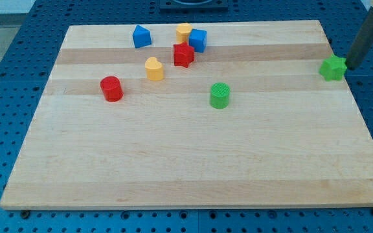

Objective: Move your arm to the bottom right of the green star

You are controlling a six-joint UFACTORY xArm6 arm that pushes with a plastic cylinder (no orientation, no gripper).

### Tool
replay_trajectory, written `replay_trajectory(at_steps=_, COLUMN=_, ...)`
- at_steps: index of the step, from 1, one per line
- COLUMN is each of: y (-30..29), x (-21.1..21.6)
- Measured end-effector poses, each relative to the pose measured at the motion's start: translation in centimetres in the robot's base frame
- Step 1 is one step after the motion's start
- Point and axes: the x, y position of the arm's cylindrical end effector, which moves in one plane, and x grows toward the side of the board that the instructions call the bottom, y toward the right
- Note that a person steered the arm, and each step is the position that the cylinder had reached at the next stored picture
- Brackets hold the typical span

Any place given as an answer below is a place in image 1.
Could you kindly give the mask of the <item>dark grey robot arm rod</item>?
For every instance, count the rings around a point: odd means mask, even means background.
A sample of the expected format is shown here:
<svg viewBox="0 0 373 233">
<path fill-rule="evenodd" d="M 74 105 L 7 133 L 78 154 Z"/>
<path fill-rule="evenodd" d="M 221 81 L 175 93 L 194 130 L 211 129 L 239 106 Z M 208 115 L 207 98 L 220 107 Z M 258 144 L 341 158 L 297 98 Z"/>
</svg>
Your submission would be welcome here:
<svg viewBox="0 0 373 233">
<path fill-rule="evenodd" d="M 373 0 L 356 37 L 346 55 L 345 65 L 349 70 L 357 69 L 373 44 Z"/>
</svg>

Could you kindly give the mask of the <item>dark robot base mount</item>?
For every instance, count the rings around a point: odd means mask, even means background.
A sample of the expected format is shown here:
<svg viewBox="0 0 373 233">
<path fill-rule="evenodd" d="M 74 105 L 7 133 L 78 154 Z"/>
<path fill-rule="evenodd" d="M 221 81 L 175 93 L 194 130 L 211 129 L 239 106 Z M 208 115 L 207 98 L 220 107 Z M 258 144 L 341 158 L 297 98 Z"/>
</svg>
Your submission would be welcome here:
<svg viewBox="0 0 373 233">
<path fill-rule="evenodd" d="M 227 10 L 228 0 L 158 0 L 160 10 Z"/>
</svg>

